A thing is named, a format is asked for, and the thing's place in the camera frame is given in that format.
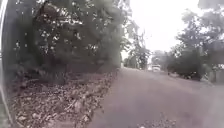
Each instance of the tree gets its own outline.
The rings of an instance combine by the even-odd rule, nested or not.
[[[223,63],[223,16],[221,10],[206,12],[199,17],[188,11],[183,17],[187,27],[177,36],[180,45],[173,49],[173,62],[169,70],[180,75],[200,79],[205,74],[204,65],[211,70]]]
[[[120,51],[128,44],[123,26],[130,15],[128,0],[9,1],[4,69],[18,75],[18,67],[21,72],[55,72],[74,63],[119,67]]]

